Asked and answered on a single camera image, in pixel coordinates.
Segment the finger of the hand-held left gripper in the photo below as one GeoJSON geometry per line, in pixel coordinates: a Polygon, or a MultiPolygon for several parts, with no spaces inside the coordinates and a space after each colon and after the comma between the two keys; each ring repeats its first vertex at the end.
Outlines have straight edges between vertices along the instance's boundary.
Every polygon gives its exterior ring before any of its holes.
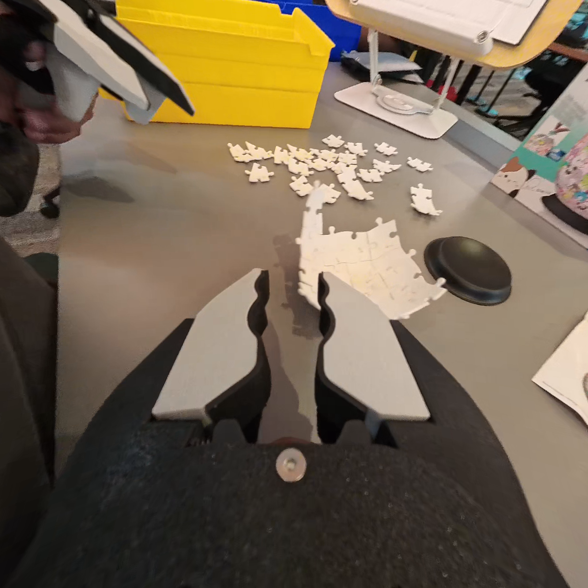
{"type": "Polygon", "coordinates": [[[101,86],[120,96],[131,120],[148,124],[165,98],[83,23],[62,1],[40,1],[55,17],[45,65],[52,79],[55,101],[70,121],[80,122],[101,86]]]}
{"type": "Polygon", "coordinates": [[[195,108],[171,70],[140,40],[109,15],[98,17],[98,37],[135,72],[147,100],[146,107],[128,107],[131,116],[155,116],[168,99],[189,116],[195,108]]]}

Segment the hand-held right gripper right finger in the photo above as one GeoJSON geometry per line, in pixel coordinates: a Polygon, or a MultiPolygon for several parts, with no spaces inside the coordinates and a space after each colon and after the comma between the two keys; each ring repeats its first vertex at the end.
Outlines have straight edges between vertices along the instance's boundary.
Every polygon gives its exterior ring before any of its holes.
{"type": "Polygon", "coordinates": [[[330,272],[319,275],[315,403],[320,441],[336,443],[359,421],[372,440],[383,423],[427,422],[428,408],[392,322],[330,272]]]}

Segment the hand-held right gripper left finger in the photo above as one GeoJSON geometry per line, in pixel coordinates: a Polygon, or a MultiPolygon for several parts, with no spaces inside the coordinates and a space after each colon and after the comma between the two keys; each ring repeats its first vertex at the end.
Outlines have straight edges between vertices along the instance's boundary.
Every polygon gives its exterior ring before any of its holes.
{"type": "Polygon", "coordinates": [[[256,443],[271,390],[262,335],[268,326],[269,272],[252,269],[196,314],[152,408],[158,421],[235,420],[256,443]]]}

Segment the yellow plastic bin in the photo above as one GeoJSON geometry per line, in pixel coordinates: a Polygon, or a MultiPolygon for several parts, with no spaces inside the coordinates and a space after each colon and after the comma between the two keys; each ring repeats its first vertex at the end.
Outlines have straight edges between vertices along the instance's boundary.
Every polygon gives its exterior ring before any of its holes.
{"type": "Polygon", "coordinates": [[[257,1],[117,1],[116,18],[182,83],[152,122],[307,129],[334,43],[302,10],[257,1]]]}

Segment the assembled curved puzzle ball section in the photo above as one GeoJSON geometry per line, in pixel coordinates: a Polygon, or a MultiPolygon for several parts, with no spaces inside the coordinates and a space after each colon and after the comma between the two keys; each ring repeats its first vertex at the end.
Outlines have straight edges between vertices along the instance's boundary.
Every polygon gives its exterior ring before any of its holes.
{"type": "Polygon", "coordinates": [[[445,279],[427,282],[414,260],[416,251],[406,252],[395,220],[377,218],[366,232],[324,229],[323,205],[334,203],[340,192],[334,185],[309,183],[292,178],[290,187],[306,198],[299,246],[298,294],[319,309],[319,275],[327,272],[355,288],[377,304],[391,320],[408,319],[439,300],[447,290],[445,279]]]}

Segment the black round puzzle stand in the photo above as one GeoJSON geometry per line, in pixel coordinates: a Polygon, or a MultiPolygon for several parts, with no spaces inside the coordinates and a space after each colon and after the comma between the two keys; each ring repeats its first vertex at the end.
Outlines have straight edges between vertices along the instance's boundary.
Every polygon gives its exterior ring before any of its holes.
{"type": "Polygon", "coordinates": [[[491,247],[464,236],[438,238],[424,249],[430,275],[444,279],[444,288],[469,303],[495,306],[511,295],[512,275],[506,261],[491,247]]]}

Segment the joined white puzzle strip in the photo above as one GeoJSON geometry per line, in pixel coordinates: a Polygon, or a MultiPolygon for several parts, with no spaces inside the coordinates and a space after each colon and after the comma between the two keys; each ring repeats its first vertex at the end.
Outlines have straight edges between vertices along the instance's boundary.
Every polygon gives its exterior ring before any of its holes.
{"type": "Polygon", "coordinates": [[[432,201],[432,190],[423,187],[419,183],[416,187],[410,187],[411,207],[420,214],[437,217],[442,210],[436,208],[432,201]]]}

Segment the pile of white puzzle pieces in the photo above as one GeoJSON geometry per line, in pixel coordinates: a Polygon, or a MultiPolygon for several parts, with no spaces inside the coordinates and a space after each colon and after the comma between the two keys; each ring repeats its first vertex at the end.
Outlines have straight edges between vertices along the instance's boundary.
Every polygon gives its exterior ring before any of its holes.
{"type": "Polygon", "coordinates": [[[321,142],[324,149],[298,148],[291,144],[265,149],[251,142],[244,146],[228,143],[227,148],[235,163],[246,165],[244,174],[249,183],[269,183],[275,172],[268,164],[283,166],[290,174],[289,188],[298,197],[309,196],[318,184],[324,202],[330,204],[342,192],[356,201],[373,200],[373,193],[365,185],[381,183],[384,177],[403,166],[390,160],[399,152],[386,142],[373,145],[376,157],[371,160],[369,150],[360,142],[345,142],[342,136],[332,134],[321,142]]]}

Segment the colourful puzzle box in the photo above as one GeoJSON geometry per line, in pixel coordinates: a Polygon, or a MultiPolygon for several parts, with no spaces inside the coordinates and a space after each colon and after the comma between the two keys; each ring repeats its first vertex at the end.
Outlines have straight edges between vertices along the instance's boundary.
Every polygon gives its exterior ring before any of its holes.
{"type": "Polygon", "coordinates": [[[491,184],[587,249],[587,65],[491,184]]]}

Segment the person's left hand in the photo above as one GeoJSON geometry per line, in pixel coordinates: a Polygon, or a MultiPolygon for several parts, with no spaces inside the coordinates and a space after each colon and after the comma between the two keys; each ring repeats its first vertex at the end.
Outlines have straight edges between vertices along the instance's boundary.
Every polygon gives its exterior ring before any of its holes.
{"type": "Polygon", "coordinates": [[[18,80],[1,68],[1,121],[20,128],[38,144],[61,145],[80,136],[82,127],[92,120],[98,93],[80,121],[71,121],[55,105],[45,109],[25,107],[18,99],[18,80]]]}

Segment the black office chair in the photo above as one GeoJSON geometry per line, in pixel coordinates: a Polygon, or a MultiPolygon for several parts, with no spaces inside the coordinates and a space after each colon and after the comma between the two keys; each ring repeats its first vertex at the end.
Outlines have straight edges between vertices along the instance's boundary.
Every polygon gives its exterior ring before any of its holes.
{"type": "Polygon", "coordinates": [[[48,219],[57,219],[60,216],[59,203],[56,202],[61,192],[61,185],[57,185],[42,197],[40,214],[48,219]]]}

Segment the person's dark trousers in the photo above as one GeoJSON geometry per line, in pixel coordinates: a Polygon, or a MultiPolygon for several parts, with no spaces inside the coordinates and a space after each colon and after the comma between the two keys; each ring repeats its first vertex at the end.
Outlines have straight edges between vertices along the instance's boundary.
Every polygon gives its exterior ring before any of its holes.
{"type": "Polygon", "coordinates": [[[1,587],[55,480],[57,293],[1,239],[1,587]]]}

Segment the white paper instruction sheet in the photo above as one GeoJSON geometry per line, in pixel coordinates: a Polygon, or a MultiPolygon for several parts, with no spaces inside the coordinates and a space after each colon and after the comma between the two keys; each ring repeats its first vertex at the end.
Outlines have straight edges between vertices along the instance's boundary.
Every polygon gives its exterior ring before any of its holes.
{"type": "Polygon", "coordinates": [[[541,366],[533,383],[587,424],[587,314],[541,366]]]}

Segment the blue plastic bin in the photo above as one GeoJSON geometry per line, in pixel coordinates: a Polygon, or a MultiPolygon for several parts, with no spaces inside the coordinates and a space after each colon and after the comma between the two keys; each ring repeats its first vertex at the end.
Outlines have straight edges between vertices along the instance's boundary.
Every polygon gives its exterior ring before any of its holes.
{"type": "Polygon", "coordinates": [[[326,1],[265,1],[276,4],[281,13],[291,15],[295,8],[304,12],[334,43],[329,56],[330,62],[339,62],[342,52],[356,51],[362,27],[333,14],[326,1]]]}

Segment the grey pouch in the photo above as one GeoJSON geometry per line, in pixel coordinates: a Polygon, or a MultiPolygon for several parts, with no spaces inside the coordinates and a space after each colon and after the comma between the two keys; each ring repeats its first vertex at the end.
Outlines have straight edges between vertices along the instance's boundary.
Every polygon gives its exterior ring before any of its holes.
{"type": "MultiPolygon", "coordinates": [[[[341,63],[347,70],[358,72],[364,76],[369,76],[371,71],[371,55],[368,52],[341,51],[341,63]]],[[[419,72],[422,70],[421,66],[409,58],[393,52],[379,52],[376,66],[379,74],[419,72]]]]}

